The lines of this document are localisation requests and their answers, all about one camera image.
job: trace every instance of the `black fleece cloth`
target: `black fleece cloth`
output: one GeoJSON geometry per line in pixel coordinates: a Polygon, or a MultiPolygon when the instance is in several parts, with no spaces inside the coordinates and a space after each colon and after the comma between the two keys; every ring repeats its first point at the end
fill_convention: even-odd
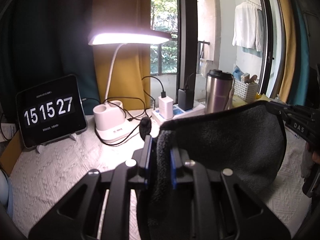
{"type": "Polygon", "coordinates": [[[170,149],[178,147],[206,168],[231,168],[255,193],[269,186],[282,164],[283,121],[266,101],[229,111],[165,122],[156,138],[156,172],[148,191],[140,192],[137,217],[141,239],[189,239],[191,191],[172,190],[170,149]]]}

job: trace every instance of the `tablet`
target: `tablet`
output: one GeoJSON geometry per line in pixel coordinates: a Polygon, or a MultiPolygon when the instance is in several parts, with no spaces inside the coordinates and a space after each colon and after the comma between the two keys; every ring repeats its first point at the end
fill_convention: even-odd
{"type": "Polygon", "coordinates": [[[88,126],[75,75],[19,92],[16,104],[26,148],[79,133],[88,126]]]}

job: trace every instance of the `glass window pane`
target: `glass window pane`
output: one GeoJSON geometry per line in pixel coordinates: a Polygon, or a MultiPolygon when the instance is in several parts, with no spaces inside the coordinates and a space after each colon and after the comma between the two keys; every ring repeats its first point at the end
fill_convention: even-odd
{"type": "MultiPolygon", "coordinates": [[[[172,41],[150,46],[150,74],[163,84],[166,94],[176,98],[177,62],[178,62],[178,0],[151,0],[151,29],[168,32],[172,41]]],[[[161,95],[161,85],[156,79],[150,79],[151,96],[156,99],[161,95]]]]}
{"type": "Polygon", "coordinates": [[[150,44],[150,74],[158,73],[158,44],[150,44]]]}
{"type": "Polygon", "coordinates": [[[178,64],[178,42],[167,41],[161,46],[162,73],[176,73],[178,64]]]}
{"type": "Polygon", "coordinates": [[[195,99],[204,101],[205,77],[210,69],[232,73],[238,66],[242,72],[259,78],[263,55],[263,14],[260,0],[197,1],[199,71],[195,99]]]}
{"type": "Polygon", "coordinates": [[[271,12],[272,12],[272,21],[273,21],[273,54],[272,54],[272,66],[269,79],[269,85],[267,89],[267,97],[274,97],[272,95],[272,90],[276,85],[276,79],[278,73],[280,73],[281,66],[284,66],[282,62],[284,61],[285,55],[285,39],[284,39],[284,26],[283,19],[280,9],[279,0],[270,0],[271,12]]]}

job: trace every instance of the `desk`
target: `desk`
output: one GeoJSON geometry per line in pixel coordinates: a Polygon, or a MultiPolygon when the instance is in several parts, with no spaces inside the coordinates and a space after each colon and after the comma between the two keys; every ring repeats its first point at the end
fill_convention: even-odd
{"type": "MultiPolygon", "coordinates": [[[[138,115],[140,111],[131,111],[138,115]]],[[[101,172],[114,169],[143,147],[137,129],[130,140],[111,147],[102,144],[94,132],[94,118],[87,116],[88,129],[75,142],[66,138],[45,147],[42,154],[24,150],[10,180],[13,186],[13,222],[28,235],[32,226],[90,169],[101,172]]],[[[159,127],[152,123],[151,136],[159,127]]],[[[310,199],[302,193],[300,163],[305,141],[287,133],[287,151],[275,181],[260,194],[267,206],[288,226],[291,232],[299,228],[310,199]]],[[[130,239],[140,239],[136,220],[136,196],[131,193],[130,239]]]]}
{"type": "MultiPolygon", "coordinates": [[[[133,116],[142,110],[130,111],[133,116]]],[[[90,169],[101,172],[114,169],[143,148],[139,128],[125,143],[112,147],[102,144],[94,132],[93,115],[87,116],[88,129],[78,135],[77,141],[65,138],[45,146],[44,152],[24,150],[10,176],[13,187],[13,222],[28,235],[32,226],[84,176],[90,169]]],[[[159,126],[152,124],[151,135],[156,137],[159,126]]],[[[133,207],[136,196],[132,194],[133,207]]],[[[135,208],[131,209],[130,234],[139,236],[135,208]]]]}

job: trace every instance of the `stainless steel tumbler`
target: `stainless steel tumbler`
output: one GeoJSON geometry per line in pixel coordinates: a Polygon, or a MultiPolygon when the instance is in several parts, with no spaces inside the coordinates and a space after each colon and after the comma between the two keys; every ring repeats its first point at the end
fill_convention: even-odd
{"type": "Polygon", "coordinates": [[[224,111],[233,86],[233,75],[221,70],[210,70],[206,79],[205,113],[224,111]]]}

